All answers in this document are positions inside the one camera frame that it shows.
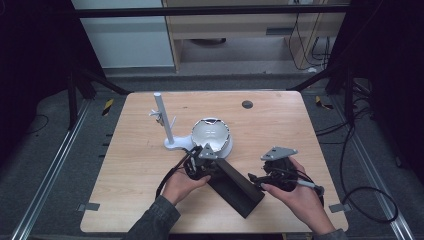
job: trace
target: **white base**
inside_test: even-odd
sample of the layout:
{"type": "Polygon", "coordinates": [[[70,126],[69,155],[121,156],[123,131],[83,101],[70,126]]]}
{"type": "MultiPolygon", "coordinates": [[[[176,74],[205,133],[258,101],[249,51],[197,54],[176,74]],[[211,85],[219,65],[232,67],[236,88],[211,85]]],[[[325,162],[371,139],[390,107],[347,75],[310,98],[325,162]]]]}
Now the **white base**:
{"type": "Polygon", "coordinates": [[[217,152],[216,155],[218,158],[226,158],[228,155],[230,155],[231,149],[233,149],[233,138],[230,135],[230,138],[228,139],[228,145],[224,147],[224,149],[221,149],[221,151],[217,152]]]}
{"type": "Polygon", "coordinates": [[[173,144],[170,144],[168,138],[166,138],[163,144],[168,150],[181,150],[183,148],[191,150],[194,147],[194,144],[191,141],[191,135],[185,137],[174,136],[173,144]]]}

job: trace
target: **gray sleeve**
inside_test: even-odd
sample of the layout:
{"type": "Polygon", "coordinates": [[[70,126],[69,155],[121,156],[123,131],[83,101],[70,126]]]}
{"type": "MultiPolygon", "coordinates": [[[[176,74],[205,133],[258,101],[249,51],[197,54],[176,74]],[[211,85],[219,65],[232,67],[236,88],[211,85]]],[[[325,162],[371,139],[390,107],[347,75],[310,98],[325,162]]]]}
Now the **gray sleeve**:
{"type": "Polygon", "coordinates": [[[338,229],[334,232],[324,235],[314,235],[314,240],[347,240],[347,236],[343,229],[338,229]]]}
{"type": "Polygon", "coordinates": [[[128,231],[125,240],[166,240],[180,213],[166,198],[159,196],[128,231]]]}

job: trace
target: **gray carpet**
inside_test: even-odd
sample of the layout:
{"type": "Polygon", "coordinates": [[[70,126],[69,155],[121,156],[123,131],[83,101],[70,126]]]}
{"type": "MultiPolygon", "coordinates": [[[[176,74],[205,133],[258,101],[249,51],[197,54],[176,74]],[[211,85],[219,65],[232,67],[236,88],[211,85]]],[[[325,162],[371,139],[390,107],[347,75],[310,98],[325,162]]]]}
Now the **gray carpet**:
{"type": "MultiPolygon", "coordinates": [[[[118,85],[131,91],[174,91],[174,90],[234,90],[234,89],[285,89],[307,79],[307,75],[233,75],[233,76],[191,76],[191,77],[147,77],[142,80],[112,79],[118,85]]],[[[80,203],[86,203],[90,197],[103,156],[107,151],[112,134],[125,102],[125,96],[119,96],[110,90],[96,85],[98,94],[91,101],[89,112],[82,129],[69,152],[66,162],[56,180],[51,193],[35,223],[32,235],[34,239],[69,239],[75,237],[116,237],[122,234],[85,234],[79,225],[83,216],[76,211],[80,203]],[[105,102],[114,99],[107,116],[101,116],[105,102]]],[[[313,126],[316,130],[338,124],[342,121],[336,110],[318,107],[315,93],[321,95],[326,104],[331,99],[322,94],[319,84],[305,90],[304,101],[313,126]]],[[[366,107],[358,102],[358,109],[366,107]]],[[[63,140],[68,127],[67,95],[60,92],[46,98],[39,104],[38,114],[48,117],[47,125],[41,130],[28,134],[13,155],[15,165],[7,171],[0,183],[0,235],[13,232],[30,204],[32,197],[52,159],[63,140]]],[[[43,116],[37,117],[31,127],[36,130],[46,123],[43,116]]],[[[423,186],[408,169],[400,169],[394,163],[394,156],[376,123],[364,115],[356,121],[356,133],[360,135],[369,154],[382,175],[390,192],[403,213],[416,239],[424,239],[423,186]]],[[[344,193],[340,187],[339,163],[342,144],[347,134],[345,128],[322,137],[321,148],[330,169],[340,197],[344,193]]],[[[368,186],[369,181],[362,169],[358,156],[351,143],[347,145],[344,158],[344,180],[347,189],[368,186]]],[[[366,212],[382,218],[384,215],[374,193],[360,192],[353,196],[355,202],[366,212]]],[[[365,218],[357,210],[346,213],[349,221],[348,236],[351,239],[397,239],[388,224],[380,224],[365,218]]],[[[291,234],[289,239],[304,239],[304,235],[291,234]]]]}

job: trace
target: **white stand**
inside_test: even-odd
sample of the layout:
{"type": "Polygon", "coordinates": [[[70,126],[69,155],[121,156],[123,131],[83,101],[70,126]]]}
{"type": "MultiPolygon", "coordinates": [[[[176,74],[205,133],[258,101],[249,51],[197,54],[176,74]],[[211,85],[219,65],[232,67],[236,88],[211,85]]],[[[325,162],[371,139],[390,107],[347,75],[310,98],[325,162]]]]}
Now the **white stand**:
{"type": "Polygon", "coordinates": [[[168,116],[166,115],[165,105],[163,104],[162,95],[158,92],[154,93],[156,104],[158,105],[158,111],[152,110],[150,116],[157,116],[156,121],[160,123],[166,132],[167,138],[164,141],[164,145],[168,150],[176,150],[176,149],[187,149],[191,150],[194,147],[193,141],[191,140],[191,134],[185,137],[178,137],[172,134],[172,126],[174,125],[174,121],[172,122],[172,126],[169,125],[168,116]]]}

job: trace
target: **cable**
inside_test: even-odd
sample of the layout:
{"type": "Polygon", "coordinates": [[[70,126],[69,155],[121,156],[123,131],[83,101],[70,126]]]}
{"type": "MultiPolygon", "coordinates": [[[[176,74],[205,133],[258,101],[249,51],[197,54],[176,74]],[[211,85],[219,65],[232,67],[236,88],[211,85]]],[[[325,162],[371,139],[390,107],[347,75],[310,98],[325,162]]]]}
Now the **cable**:
{"type": "Polygon", "coordinates": [[[300,42],[300,45],[301,45],[301,47],[302,47],[302,53],[303,53],[303,59],[305,59],[306,60],[306,62],[307,63],[309,63],[309,67],[307,67],[307,68],[299,68],[297,65],[296,65],[296,61],[294,62],[294,65],[295,65],[295,67],[296,67],[296,69],[297,70],[307,70],[308,68],[310,68],[310,67],[316,67],[316,66],[320,66],[320,64],[314,64],[314,63],[311,63],[311,62],[309,62],[309,60],[308,60],[308,58],[307,58],[307,56],[306,56],[306,51],[305,51],[305,47],[303,46],[303,42],[302,42],[302,40],[301,40],[301,37],[300,37],[300,32],[299,32],[299,25],[298,25],[298,20],[299,20],[299,13],[297,13],[296,14],[296,21],[294,22],[294,27],[293,27],[293,31],[292,31],[292,33],[291,33],[291,35],[290,35],[290,38],[289,38],[289,52],[290,52],[290,54],[291,54],[291,56],[292,56],[292,58],[293,58],[293,60],[294,60],[294,55],[293,55],[293,52],[291,51],[291,38],[292,38],[292,36],[293,36],[293,34],[294,34],[294,32],[295,32],[295,29],[296,29],[296,31],[297,31],[297,35],[298,35],[298,37],[299,37],[299,42],[300,42]]]}
{"type": "Polygon", "coordinates": [[[369,97],[358,97],[357,99],[355,99],[355,101],[353,101],[353,104],[359,101],[366,101],[367,103],[369,103],[369,97]]]}
{"type": "Polygon", "coordinates": [[[347,143],[348,143],[349,138],[350,138],[349,136],[351,135],[351,133],[352,133],[352,131],[353,131],[354,128],[355,128],[354,126],[351,126],[349,128],[348,134],[347,134],[346,139],[345,139],[345,142],[343,144],[342,154],[341,154],[341,157],[340,157],[340,165],[339,165],[340,182],[341,182],[341,186],[342,186],[343,192],[345,194],[345,197],[342,200],[342,204],[345,204],[346,201],[349,201],[352,204],[352,206],[354,206],[365,217],[367,217],[367,218],[369,218],[369,219],[371,219],[371,220],[373,220],[375,222],[378,222],[378,223],[391,223],[399,215],[399,209],[398,209],[398,207],[397,207],[394,199],[392,197],[390,197],[387,193],[383,192],[382,190],[380,190],[378,188],[369,187],[369,186],[357,187],[357,188],[354,188],[353,190],[351,190],[349,192],[347,192],[347,190],[346,190],[346,186],[345,186],[344,178],[343,178],[343,160],[344,160],[344,155],[345,155],[345,152],[346,152],[346,146],[347,146],[347,143]],[[355,193],[357,191],[360,191],[360,190],[376,191],[376,192],[379,192],[380,194],[384,195],[386,198],[388,198],[392,202],[393,206],[395,207],[395,213],[393,214],[393,217],[390,218],[390,219],[377,218],[377,217],[371,216],[370,214],[368,214],[364,210],[362,210],[360,207],[358,207],[358,205],[352,199],[350,199],[349,197],[353,193],[355,193]]]}
{"type": "Polygon", "coordinates": [[[182,150],[186,153],[186,155],[175,165],[173,168],[169,170],[169,172],[165,175],[165,177],[160,182],[158,188],[156,189],[156,195],[155,199],[159,197],[160,193],[162,192],[163,187],[165,186],[166,182],[169,180],[169,178],[178,170],[181,169],[180,166],[183,164],[187,159],[191,158],[193,156],[193,151],[198,150],[199,147],[195,146],[190,151],[186,148],[183,148],[182,150]]]}
{"type": "Polygon", "coordinates": [[[33,133],[39,132],[39,131],[41,131],[43,128],[45,128],[45,127],[47,126],[47,124],[49,123],[49,117],[47,117],[46,115],[43,115],[43,114],[37,114],[37,115],[36,115],[36,117],[44,117],[44,118],[46,119],[46,122],[45,122],[45,123],[44,123],[44,125],[43,125],[43,126],[41,126],[40,128],[38,128],[38,129],[36,129],[36,130],[33,130],[33,131],[30,131],[30,132],[27,132],[27,133],[25,133],[25,134],[29,135],[29,134],[33,134],[33,133]]]}
{"type": "Polygon", "coordinates": [[[330,59],[330,55],[331,55],[330,54],[330,37],[326,37],[324,53],[320,53],[320,54],[314,53],[318,40],[319,40],[319,37],[315,38],[314,44],[312,45],[311,56],[313,59],[317,61],[321,61],[321,64],[320,64],[321,69],[324,70],[325,68],[327,68],[328,60],[330,59]]]}
{"type": "Polygon", "coordinates": [[[297,169],[296,169],[296,172],[297,173],[294,173],[294,172],[291,172],[291,171],[287,171],[287,170],[284,170],[284,169],[281,169],[281,168],[274,168],[274,167],[268,167],[267,170],[271,170],[271,171],[276,171],[276,172],[288,174],[288,175],[291,175],[291,176],[294,176],[294,177],[299,177],[299,178],[301,178],[301,179],[303,179],[305,181],[310,181],[310,182],[313,183],[312,179],[308,175],[306,175],[306,173],[304,173],[302,171],[299,171],[297,169]]]}
{"type": "MultiPolygon", "coordinates": [[[[371,111],[368,111],[370,108],[369,107],[364,107],[363,109],[361,109],[360,111],[358,111],[357,113],[355,113],[355,115],[354,115],[354,119],[355,120],[360,120],[360,119],[362,119],[366,114],[368,114],[368,113],[370,113],[371,111]]],[[[328,128],[325,128],[325,129],[323,129],[323,130],[326,130],[326,129],[329,129],[329,128],[332,128],[332,127],[336,127],[336,126],[340,126],[340,127],[337,127],[337,129],[333,129],[333,130],[330,130],[330,131],[328,131],[328,132],[324,132],[324,133],[318,133],[318,134],[316,134],[317,136],[323,136],[323,135],[326,135],[326,134],[330,134],[330,133],[332,133],[332,132],[335,132],[336,130],[339,130],[339,129],[341,129],[341,127],[343,127],[343,126],[346,126],[348,124],[348,122],[343,122],[343,123],[339,123],[339,124],[336,124],[336,125],[333,125],[333,126],[331,126],[331,127],[328,127],[328,128]]],[[[338,144],[344,144],[345,143],[345,141],[342,141],[342,142],[320,142],[319,141],[319,144],[333,144],[333,145],[338,145],[338,144]]]]}
{"type": "MultiPolygon", "coordinates": [[[[362,113],[368,113],[367,111],[369,110],[369,107],[364,107],[363,109],[361,109],[360,111],[358,111],[357,113],[355,113],[355,115],[354,115],[354,118],[357,120],[357,119],[361,119],[363,116],[360,116],[362,113]]],[[[327,134],[330,134],[330,133],[333,133],[333,132],[335,132],[335,131],[337,131],[337,130],[339,130],[339,129],[341,129],[342,127],[344,127],[344,126],[346,126],[347,124],[349,124],[348,122],[343,122],[343,123],[338,123],[338,124],[336,124],[336,125],[333,125],[333,126],[330,126],[330,127],[327,127],[327,128],[324,128],[324,129],[321,129],[321,130],[316,130],[315,131],[315,133],[316,133],[316,136],[323,136],[323,135],[327,135],[327,134]]]]}

